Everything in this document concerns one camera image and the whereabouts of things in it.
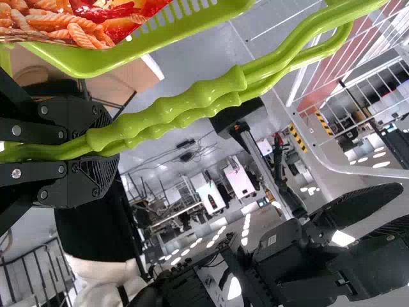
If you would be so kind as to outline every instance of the person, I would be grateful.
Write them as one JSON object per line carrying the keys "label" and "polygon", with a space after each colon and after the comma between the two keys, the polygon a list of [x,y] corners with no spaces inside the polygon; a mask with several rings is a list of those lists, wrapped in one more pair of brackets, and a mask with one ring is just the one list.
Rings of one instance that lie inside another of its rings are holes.
{"label": "person", "polygon": [[126,306],[147,286],[135,258],[142,253],[140,241],[133,239],[139,235],[127,224],[127,208],[117,174],[102,199],[74,209],[54,209],[67,262],[84,285],[74,307]]}

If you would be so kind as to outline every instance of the yellow black warning stripe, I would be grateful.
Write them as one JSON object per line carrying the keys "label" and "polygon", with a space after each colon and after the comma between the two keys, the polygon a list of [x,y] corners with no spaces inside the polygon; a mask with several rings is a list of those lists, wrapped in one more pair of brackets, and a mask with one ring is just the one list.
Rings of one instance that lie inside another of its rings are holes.
{"label": "yellow black warning stripe", "polygon": [[289,125],[289,131],[291,132],[291,134],[294,136],[295,141],[297,141],[298,145],[300,145],[301,150],[306,153],[307,147],[305,146],[304,142],[302,141],[300,135],[298,134],[296,128],[294,127],[294,124],[290,124]]}
{"label": "yellow black warning stripe", "polygon": [[315,115],[317,116],[318,120],[321,122],[322,127],[324,127],[325,131],[328,133],[330,137],[334,136],[334,133],[332,132],[331,128],[328,126],[326,121],[324,120],[324,117],[322,117],[321,113],[319,111],[315,112]]}

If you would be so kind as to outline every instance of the white machine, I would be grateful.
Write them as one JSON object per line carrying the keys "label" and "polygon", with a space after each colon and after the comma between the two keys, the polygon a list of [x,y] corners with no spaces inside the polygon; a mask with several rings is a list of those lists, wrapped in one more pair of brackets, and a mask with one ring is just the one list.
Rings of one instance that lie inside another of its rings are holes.
{"label": "white machine", "polygon": [[234,155],[228,159],[229,165],[223,170],[238,199],[255,192],[255,188],[247,176],[244,167]]}
{"label": "white machine", "polygon": [[202,199],[203,205],[207,213],[213,214],[226,206],[223,197],[213,180],[207,182],[202,173],[190,179],[196,192]]}

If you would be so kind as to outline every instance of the white cloth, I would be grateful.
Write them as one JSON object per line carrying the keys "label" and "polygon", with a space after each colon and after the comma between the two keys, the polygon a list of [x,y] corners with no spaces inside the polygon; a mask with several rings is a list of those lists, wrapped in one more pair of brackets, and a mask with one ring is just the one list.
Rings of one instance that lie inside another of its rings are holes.
{"label": "white cloth", "polygon": [[140,277],[135,259],[126,262],[97,262],[66,255],[74,274],[84,281],[74,307],[123,307],[117,287],[123,285],[131,301],[146,282]]}

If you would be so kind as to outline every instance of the red packaging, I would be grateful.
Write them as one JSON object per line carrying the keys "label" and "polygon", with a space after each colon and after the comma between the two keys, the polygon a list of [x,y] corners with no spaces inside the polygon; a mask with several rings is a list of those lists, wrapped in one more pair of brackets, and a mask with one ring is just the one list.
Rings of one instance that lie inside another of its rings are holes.
{"label": "red packaging", "polygon": [[0,0],[0,42],[111,48],[172,0]]}

